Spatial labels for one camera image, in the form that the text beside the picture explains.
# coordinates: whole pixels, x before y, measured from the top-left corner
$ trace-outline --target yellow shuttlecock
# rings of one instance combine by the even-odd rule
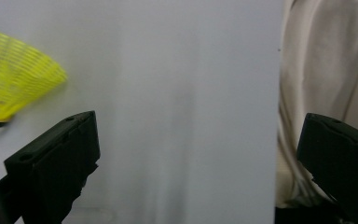
[[[48,55],[0,33],[0,126],[66,79]]]

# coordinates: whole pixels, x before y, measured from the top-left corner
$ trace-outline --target curtain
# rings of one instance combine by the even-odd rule
[[[358,0],[286,1],[282,26],[276,206],[327,199],[296,161],[307,113],[358,129]]]

